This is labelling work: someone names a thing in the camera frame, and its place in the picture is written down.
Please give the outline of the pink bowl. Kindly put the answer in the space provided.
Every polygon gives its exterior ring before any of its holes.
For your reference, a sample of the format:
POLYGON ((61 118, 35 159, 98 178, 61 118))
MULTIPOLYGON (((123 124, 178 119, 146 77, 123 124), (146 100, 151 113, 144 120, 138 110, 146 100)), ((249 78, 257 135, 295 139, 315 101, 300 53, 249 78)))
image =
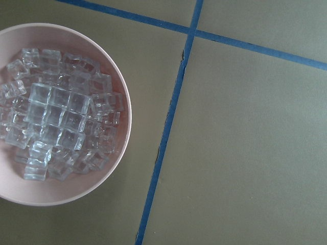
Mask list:
POLYGON ((118 166, 131 132, 130 96, 119 68, 98 44, 75 30, 50 23, 26 23, 1 30, 1 82, 9 78, 6 65, 17 59, 25 47, 49 48, 90 57, 100 63, 103 73, 112 76, 113 89, 123 94, 124 111, 118 126, 117 147, 101 171, 71 174, 62 182, 24 180, 24 166, 14 161, 14 148, 1 142, 1 198, 30 206, 60 205, 96 189, 118 166))

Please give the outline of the clear ice cube pile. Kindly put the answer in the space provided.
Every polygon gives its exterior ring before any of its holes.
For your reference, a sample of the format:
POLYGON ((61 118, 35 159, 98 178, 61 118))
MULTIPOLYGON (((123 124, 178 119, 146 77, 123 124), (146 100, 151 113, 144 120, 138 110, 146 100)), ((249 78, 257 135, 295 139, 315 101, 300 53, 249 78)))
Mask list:
POLYGON ((1 139, 23 178, 65 180, 102 170, 116 148, 123 95, 88 57, 23 48, 1 84, 1 139))

